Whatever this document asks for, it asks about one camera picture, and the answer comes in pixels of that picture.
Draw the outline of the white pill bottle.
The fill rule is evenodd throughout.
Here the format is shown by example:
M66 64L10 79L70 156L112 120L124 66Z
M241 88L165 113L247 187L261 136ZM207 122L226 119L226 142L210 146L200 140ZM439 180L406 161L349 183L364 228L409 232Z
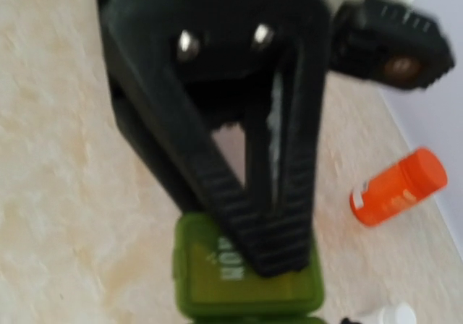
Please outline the white pill bottle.
M358 320L364 324L416 324L417 316L408 303L401 302L360 315Z

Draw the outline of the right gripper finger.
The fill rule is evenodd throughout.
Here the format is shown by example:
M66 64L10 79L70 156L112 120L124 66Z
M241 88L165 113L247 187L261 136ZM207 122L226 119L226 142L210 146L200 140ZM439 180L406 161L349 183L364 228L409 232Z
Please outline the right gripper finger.
M345 317L341 320L341 324L358 324L356 320Z

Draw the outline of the red pill bottle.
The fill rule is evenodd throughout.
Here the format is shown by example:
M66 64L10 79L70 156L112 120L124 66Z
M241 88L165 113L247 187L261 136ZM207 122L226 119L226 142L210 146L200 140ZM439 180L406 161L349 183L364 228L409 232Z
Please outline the red pill bottle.
M440 159L428 148L420 147L355 187L349 204L360 223L377 226L421 203L447 184L447 173Z

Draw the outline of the green weekly pill organizer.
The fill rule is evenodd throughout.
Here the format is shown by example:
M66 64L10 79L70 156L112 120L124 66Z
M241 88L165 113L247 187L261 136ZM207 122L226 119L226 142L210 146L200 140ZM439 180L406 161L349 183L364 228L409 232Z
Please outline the green weekly pill organizer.
M206 215L182 216L174 230L177 309L191 323L323 323L318 251L300 272L259 276Z

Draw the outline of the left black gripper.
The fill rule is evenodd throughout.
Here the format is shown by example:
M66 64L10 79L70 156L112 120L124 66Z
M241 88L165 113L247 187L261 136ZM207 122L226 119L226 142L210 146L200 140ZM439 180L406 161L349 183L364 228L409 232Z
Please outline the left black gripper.
M109 78L238 80L286 63L326 71L324 0L97 0Z

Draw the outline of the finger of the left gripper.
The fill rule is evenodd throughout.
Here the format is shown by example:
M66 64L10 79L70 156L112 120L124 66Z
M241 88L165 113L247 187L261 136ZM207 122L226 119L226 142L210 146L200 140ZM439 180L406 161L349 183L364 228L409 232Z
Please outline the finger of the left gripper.
M331 15L320 0L279 4L249 107L249 261L265 277L310 262Z
M267 218L211 138L211 129L238 119L216 109L217 89L238 84L200 81L195 103L174 68L174 39L153 14L123 15L99 7L103 56L116 124L183 212L205 213L260 276L289 271L289 220Z

